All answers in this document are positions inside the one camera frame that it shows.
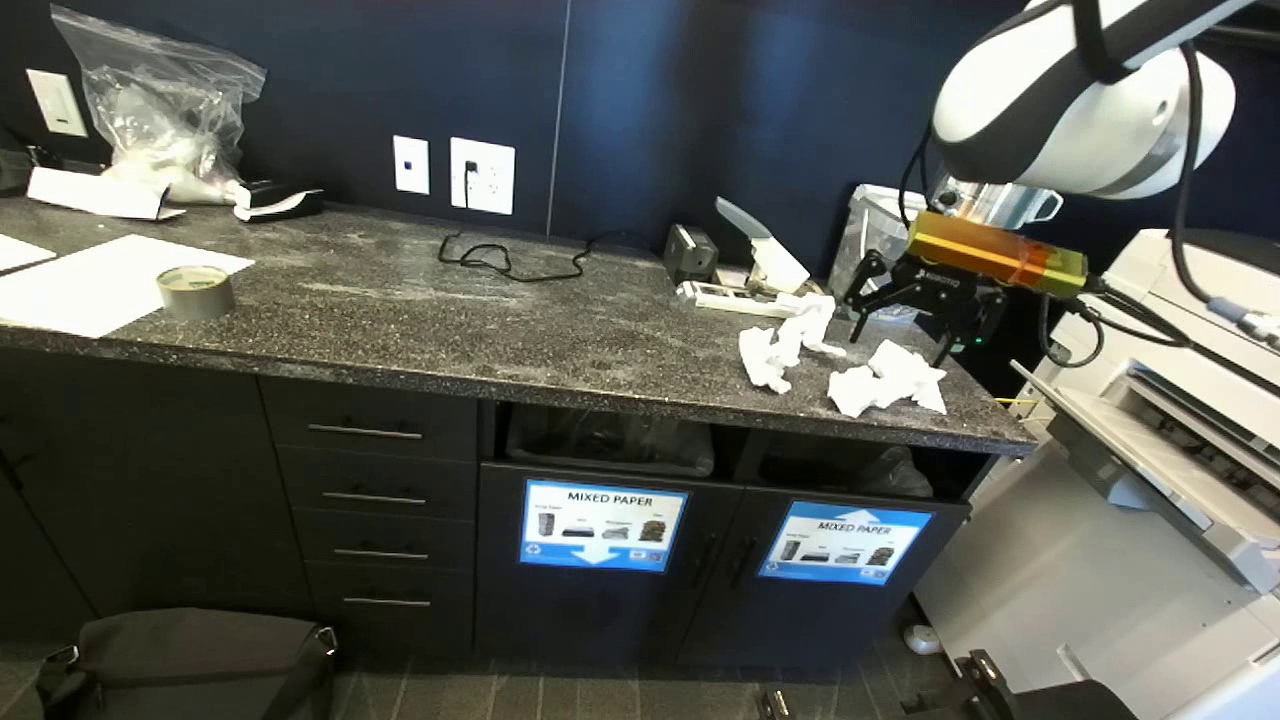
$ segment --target cabinet door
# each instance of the cabinet door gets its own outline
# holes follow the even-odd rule
[[[530,536],[597,536],[605,553],[626,553],[606,544],[606,529],[631,525],[631,539],[660,533],[655,519],[621,517],[570,517],[526,508],[530,485],[600,490],[605,504],[614,497],[676,493],[682,497],[680,525],[663,544],[673,550],[660,573],[613,567],[606,559],[578,567],[537,564],[522,550],[522,525]],[[634,481],[614,473],[563,473],[563,469],[505,469],[478,473],[478,598],[476,598],[476,643],[491,659],[539,659],[539,663],[646,663],[676,648],[693,609],[700,576],[715,553],[715,539],[730,517],[730,493],[693,490],[680,481]]]
[[[0,643],[63,643],[87,609],[4,464],[0,455]]]
[[[257,379],[0,352],[19,485],[96,611],[312,611]]]
[[[883,525],[840,533],[859,517],[922,529],[890,539],[876,536]],[[959,519],[964,504],[745,490],[680,659],[848,669],[859,648],[895,634],[901,605]]]

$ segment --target cabinet drawer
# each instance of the cabinet drawer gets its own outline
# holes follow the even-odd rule
[[[353,559],[369,567],[472,573],[476,525],[389,511],[300,511],[297,525],[312,564]]]
[[[312,564],[320,618],[355,655],[412,651],[459,659],[472,651],[472,576],[464,573],[353,573]]]
[[[476,462],[476,403],[348,384],[265,379],[281,450],[412,452]]]
[[[476,511],[476,464],[326,450],[284,450],[281,464],[287,497],[300,508],[415,511],[453,519],[472,519]]]

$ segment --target wall outlet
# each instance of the wall outlet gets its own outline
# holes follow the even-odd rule
[[[392,135],[394,193],[431,196],[428,141]]]
[[[478,145],[453,135],[448,141],[448,196],[453,207],[510,216],[516,207],[516,148]]]
[[[29,67],[45,128],[56,135],[87,135],[71,79],[63,73]]]

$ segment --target bag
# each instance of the bag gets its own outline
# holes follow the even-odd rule
[[[45,659],[48,720],[325,720],[337,637],[244,611],[124,611]]]

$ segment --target granite countertop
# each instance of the granite countertop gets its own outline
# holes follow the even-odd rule
[[[655,261],[606,250],[585,261],[578,279],[510,286],[482,268],[439,264],[434,250],[453,228],[355,207],[276,226],[237,226],[223,207],[198,207],[175,226],[124,226],[0,201],[0,234],[53,253],[134,234],[257,261],[237,278],[237,311],[212,326],[150,311],[105,339],[0,330],[7,348],[1030,452],[1030,438],[954,363],[944,379],[946,416],[902,403],[848,419],[822,402],[831,363],[819,360],[801,363],[787,396],[754,393],[735,360],[735,336],[768,319],[680,304]],[[570,253],[570,245],[510,245],[521,274],[563,274]],[[909,326],[876,326],[856,355],[869,355],[876,336],[931,348]]]

